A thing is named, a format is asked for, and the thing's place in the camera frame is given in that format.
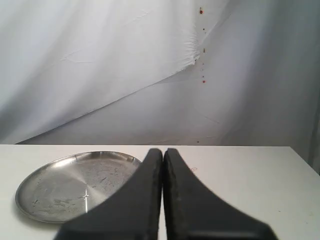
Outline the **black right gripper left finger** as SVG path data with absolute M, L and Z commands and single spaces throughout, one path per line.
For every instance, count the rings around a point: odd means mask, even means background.
M 103 203 L 64 223 L 56 240 L 156 240 L 163 154 L 151 148 L 128 181 Z

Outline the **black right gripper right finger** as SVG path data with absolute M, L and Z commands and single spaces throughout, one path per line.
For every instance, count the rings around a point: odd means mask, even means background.
M 163 201 L 169 240 L 275 240 L 272 228 L 210 191 L 175 148 L 163 159 Z

